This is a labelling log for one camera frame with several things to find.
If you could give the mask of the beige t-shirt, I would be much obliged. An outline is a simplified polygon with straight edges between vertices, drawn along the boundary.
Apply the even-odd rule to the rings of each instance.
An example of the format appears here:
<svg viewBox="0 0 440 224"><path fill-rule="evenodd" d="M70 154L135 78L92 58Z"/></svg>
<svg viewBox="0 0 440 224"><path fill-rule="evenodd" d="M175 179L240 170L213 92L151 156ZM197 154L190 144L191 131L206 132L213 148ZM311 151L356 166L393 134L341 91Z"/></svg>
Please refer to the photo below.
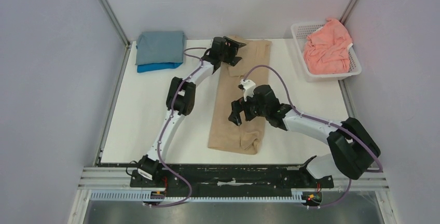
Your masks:
<svg viewBox="0 0 440 224"><path fill-rule="evenodd" d="M258 153L265 135L266 119L256 117L251 121L243 119L237 126L228 120L231 102L243 96L238 88L240 80L255 66L269 65L272 42L249 40L230 35L229 38L246 43L239 49L242 60L236 66L223 63L219 72L217 96L210 129L208 147L227 152L255 155Z"/></svg>

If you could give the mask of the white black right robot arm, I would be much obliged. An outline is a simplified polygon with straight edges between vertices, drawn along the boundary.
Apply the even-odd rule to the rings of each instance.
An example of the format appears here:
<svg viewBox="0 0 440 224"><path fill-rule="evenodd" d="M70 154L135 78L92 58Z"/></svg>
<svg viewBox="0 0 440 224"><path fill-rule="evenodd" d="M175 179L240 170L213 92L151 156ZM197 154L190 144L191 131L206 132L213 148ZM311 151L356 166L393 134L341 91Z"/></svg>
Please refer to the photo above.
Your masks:
<svg viewBox="0 0 440 224"><path fill-rule="evenodd" d="M331 122L301 113L290 104L280 103L269 85L257 86L251 95L231 102L228 120L235 125L257 117L274 128L304 134L329 147L328 154L311 157L302 165L299 178L307 187L335 174L357 180L365 172L374 172L370 166L381 155L378 145L356 118Z"/></svg>

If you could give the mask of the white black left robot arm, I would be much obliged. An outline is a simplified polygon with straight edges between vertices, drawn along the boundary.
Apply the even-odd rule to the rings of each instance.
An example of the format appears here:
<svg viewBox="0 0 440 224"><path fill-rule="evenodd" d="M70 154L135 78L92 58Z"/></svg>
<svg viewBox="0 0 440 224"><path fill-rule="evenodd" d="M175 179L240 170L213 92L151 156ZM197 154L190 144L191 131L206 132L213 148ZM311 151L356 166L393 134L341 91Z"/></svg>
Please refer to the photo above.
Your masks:
<svg viewBox="0 0 440 224"><path fill-rule="evenodd" d="M245 43L226 36L214 37L210 48L199 58L197 67L188 76L171 80L166 100L167 114L161 131L147 154L136 163L132 179L146 182L151 187L161 184L164 159L180 124L195 106L197 87L223 63L237 65L242 60L238 51L245 46Z"/></svg>

